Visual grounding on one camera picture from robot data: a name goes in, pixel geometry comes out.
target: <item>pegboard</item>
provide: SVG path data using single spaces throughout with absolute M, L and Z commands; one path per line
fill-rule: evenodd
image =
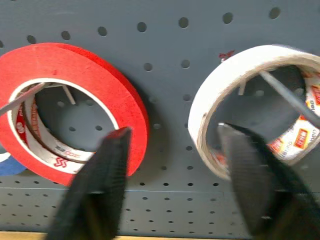
M 112 63 L 138 90 L 150 138 L 143 163 L 128 181 L 119 234 L 249 238 L 230 183 L 211 173 L 195 150 L 187 130 L 191 103 L 220 64 L 220 53 L 283 44 L 320 55 L 319 19 L 317 0 L 3 0 L 0 54 L 43 42 L 80 46 Z M 63 93 L 46 102 L 44 94 L 37 95 L 39 114 L 71 145 L 90 150 L 112 128 L 90 99 L 77 96 L 77 118 Z M 86 111 L 97 114 L 97 121 L 87 121 Z M 59 116 L 55 123 L 50 114 Z M 92 145 L 75 137 L 81 134 L 89 134 Z M 317 147 L 294 166 L 316 196 L 319 154 Z M 0 188 L 3 231 L 45 232 L 66 192 L 28 170 L 0 177 Z

